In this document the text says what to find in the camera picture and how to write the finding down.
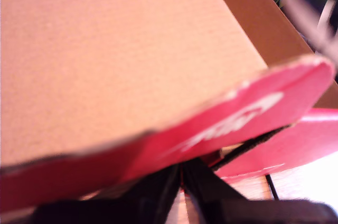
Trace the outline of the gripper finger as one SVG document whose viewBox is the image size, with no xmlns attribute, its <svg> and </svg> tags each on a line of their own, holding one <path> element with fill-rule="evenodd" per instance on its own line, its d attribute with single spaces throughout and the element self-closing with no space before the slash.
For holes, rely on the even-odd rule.
<svg viewBox="0 0 338 224">
<path fill-rule="evenodd" d="M 101 190 L 92 223 L 165 223 L 180 188 L 180 166 Z"/>
<path fill-rule="evenodd" d="M 204 223 L 226 223 L 226 202 L 246 201 L 203 161 L 183 162 L 182 181 Z"/>
</svg>

